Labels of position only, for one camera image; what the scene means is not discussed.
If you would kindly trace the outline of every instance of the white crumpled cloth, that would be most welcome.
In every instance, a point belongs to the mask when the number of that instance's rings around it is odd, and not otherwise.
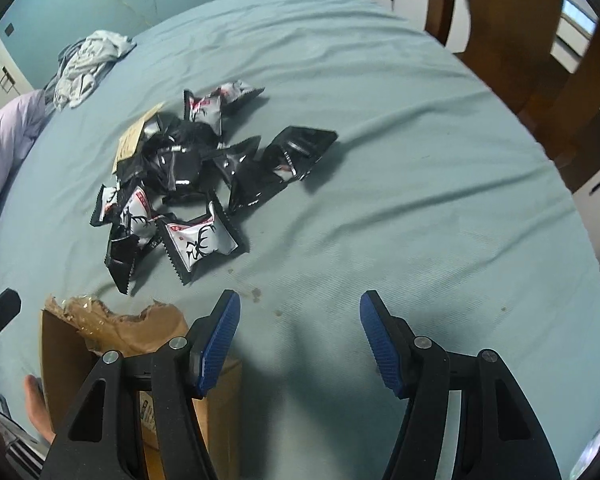
[[[96,30],[69,60],[56,83],[54,106],[80,105],[107,75],[114,63],[136,46],[127,36],[108,30]]]

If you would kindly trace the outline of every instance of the pile of snack packets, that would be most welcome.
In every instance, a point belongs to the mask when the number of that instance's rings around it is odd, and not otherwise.
[[[111,225],[105,265],[120,292],[127,293],[140,261],[160,244],[183,284],[191,281],[196,263],[205,256],[243,249],[229,216],[302,180],[337,139],[333,131],[288,126],[259,160],[260,137],[226,146],[222,117],[263,91],[242,81],[225,83],[203,98],[185,90],[183,120],[168,112],[153,113],[141,123],[132,154],[116,158],[116,182],[101,186],[91,225]],[[213,172],[230,188],[226,209],[208,184]],[[160,213],[154,209],[160,202],[202,201],[206,213],[192,220],[177,218],[164,207]]]

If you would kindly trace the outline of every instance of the cardboard box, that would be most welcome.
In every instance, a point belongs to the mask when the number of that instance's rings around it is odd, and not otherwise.
[[[46,407],[58,428],[75,395],[98,357],[87,350],[76,329],[47,310],[40,316],[40,367]],[[239,477],[239,395],[242,365],[227,358],[218,385],[193,405],[211,462],[219,480]],[[162,480],[162,463],[153,423],[150,394],[141,392],[141,429],[144,459],[151,480]]]

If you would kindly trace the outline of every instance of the brown wooden furniture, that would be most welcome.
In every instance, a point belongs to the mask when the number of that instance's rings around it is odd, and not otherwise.
[[[600,112],[600,24],[576,72],[563,78],[551,96],[538,93],[552,62],[562,1],[468,0],[471,29],[459,54],[510,110],[521,114],[558,167],[573,162],[578,150],[592,151],[593,146],[583,145],[592,137],[583,138],[581,132]],[[425,30],[443,44],[454,3],[429,0]]]

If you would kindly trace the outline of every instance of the mattress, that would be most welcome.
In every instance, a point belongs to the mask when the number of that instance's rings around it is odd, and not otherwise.
[[[571,195],[504,104],[369,0],[216,0],[135,40],[89,99],[52,118],[4,204],[0,290],[22,298],[0,336],[14,418],[30,429],[21,384],[40,372],[48,295],[93,294],[121,313],[156,298],[193,322],[232,288],[242,476],[380,478],[405,402],[382,384],[360,325],[360,295],[375,289],[448,351],[496,349],[568,476],[600,427],[600,274]],[[180,112],[184,88],[236,78],[266,90],[225,122],[230,143],[265,146],[290,124],[338,142],[305,181],[235,218],[248,253],[203,261],[182,286],[157,250],[121,295],[103,264],[108,229],[89,225],[118,137],[158,102]],[[441,479],[458,413],[452,393]]]

